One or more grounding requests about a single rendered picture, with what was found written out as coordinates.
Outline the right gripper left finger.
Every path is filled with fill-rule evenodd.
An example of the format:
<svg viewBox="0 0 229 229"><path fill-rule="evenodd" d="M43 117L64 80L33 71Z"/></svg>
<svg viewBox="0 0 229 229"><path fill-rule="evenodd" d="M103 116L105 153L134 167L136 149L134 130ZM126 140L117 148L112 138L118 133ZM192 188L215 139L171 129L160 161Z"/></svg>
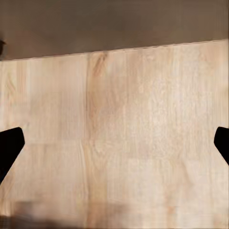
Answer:
<svg viewBox="0 0 229 229"><path fill-rule="evenodd" d="M0 184L25 145L21 127L0 132Z"/></svg>

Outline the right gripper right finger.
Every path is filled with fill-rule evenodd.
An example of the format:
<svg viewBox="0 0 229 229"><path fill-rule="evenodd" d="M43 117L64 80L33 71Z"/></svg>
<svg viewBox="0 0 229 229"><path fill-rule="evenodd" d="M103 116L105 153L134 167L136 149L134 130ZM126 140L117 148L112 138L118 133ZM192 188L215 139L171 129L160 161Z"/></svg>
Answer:
<svg viewBox="0 0 229 229"><path fill-rule="evenodd" d="M217 128L214 145L229 164L229 128L221 126Z"/></svg>

